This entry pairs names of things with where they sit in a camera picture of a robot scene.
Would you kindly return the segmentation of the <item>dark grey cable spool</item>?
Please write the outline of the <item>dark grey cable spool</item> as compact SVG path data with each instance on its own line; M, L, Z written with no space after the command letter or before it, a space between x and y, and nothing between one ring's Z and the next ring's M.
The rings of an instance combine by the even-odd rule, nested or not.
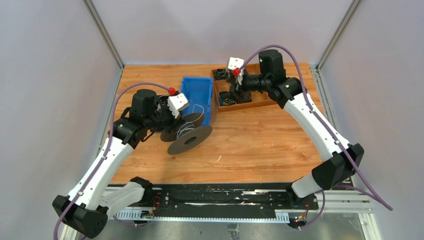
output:
M181 117L174 127L166 127L160 134L162 142L171 143L167 149L169 155L179 155L187 152L203 141L213 131L210 125L203 125L205 116L203 113L194 112Z

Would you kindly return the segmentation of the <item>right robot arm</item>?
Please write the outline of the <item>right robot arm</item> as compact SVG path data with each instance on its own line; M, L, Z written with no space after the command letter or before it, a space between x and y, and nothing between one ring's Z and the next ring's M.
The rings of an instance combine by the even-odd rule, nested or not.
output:
M315 145L322 163L311 173L286 187L286 203L294 209L306 202L306 197L350 178L357 171L364 149L341 136L314 105L306 87L296 77L287 77L283 56L276 49L258 53L259 74L250 74L246 62L230 57L226 69L232 85L243 92L267 93L280 108L289 113Z

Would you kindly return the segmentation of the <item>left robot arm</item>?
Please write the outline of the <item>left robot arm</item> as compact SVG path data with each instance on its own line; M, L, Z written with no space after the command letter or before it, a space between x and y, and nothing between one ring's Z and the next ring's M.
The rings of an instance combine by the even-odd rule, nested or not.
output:
M53 238L59 239L61 224L81 234L95 238L105 228L108 219L133 203L142 207L153 201L152 184L140 177L104 195L110 180L123 161L159 129L173 127L182 119L189 106L187 97L172 87L159 95L151 89L139 89L131 105L117 120L111 120L108 136L96 159L82 179L67 195L57 195L52 206L58 214Z

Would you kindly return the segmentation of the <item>wooden compartment tray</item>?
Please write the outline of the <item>wooden compartment tray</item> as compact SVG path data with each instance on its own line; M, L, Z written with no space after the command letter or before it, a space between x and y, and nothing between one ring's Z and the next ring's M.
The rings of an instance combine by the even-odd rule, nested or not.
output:
M220 93L228 92L231 87L231 84L229 82L226 82L225 79L216 79L214 76L216 70L223 69L223 68L224 66L221 64L218 67L213 68L211 70L211 76L212 76L212 79L214 80L213 94L214 94L214 99L217 106L217 111L219 113L259 108L259 107L265 107L265 106L276 104L273 100L271 100L268 97L268 94L266 92L264 93L251 92L251 99L249 102L246 102L246 103L234 102L234 104L229 104L231 103L231 101L223 100L222 98L220 98Z

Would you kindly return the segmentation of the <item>rolled tie yellow green front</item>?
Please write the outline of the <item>rolled tie yellow green front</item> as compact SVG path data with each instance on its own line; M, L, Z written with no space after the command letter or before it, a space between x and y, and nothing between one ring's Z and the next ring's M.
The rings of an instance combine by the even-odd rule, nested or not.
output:
M218 93L218 101L220 106L231 106L235 104L232 94L229 91L220 91Z

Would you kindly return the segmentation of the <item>black plastic bin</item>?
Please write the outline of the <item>black plastic bin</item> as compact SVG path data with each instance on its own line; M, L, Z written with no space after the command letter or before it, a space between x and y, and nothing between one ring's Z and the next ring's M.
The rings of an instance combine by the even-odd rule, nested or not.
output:
M155 104L155 109L157 111L165 109L165 110L169 110L169 104L168 104L168 99L169 99L170 95L156 95L153 99L154 99L154 104Z

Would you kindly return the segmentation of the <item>rolled tie green pattern back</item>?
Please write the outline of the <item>rolled tie green pattern back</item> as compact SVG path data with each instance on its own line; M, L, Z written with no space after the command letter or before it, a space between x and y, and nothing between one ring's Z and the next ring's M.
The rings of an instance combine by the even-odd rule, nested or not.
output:
M218 68L213 71L213 78L215 81L227 80L229 78L229 73L225 68Z

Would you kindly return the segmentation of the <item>blue plastic bin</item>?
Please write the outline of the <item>blue plastic bin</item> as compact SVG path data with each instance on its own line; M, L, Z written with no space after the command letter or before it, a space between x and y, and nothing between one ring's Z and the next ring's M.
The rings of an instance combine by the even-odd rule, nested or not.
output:
M211 77L184 76L180 92L186 96L189 102L189 107L183 110L183 115L203 113L204 121L201 125L210 125L213 79Z

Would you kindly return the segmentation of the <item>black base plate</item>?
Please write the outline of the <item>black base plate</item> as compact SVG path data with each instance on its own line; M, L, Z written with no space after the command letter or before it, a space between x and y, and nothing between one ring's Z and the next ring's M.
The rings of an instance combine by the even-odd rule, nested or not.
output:
M150 202L159 217L199 219L272 219L276 211L306 213L319 208L316 196L291 202L286 182L155 184Z

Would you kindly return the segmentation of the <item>aluminium frame rail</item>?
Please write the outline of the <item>aluminium frame rail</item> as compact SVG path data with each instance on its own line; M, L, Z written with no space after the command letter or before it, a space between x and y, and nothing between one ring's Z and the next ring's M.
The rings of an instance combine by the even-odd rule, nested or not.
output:
M109 215L111 220L289 223L327 213L369 214L367 196L352 190L328 190L290 203L283 183L154 184L150 199Z

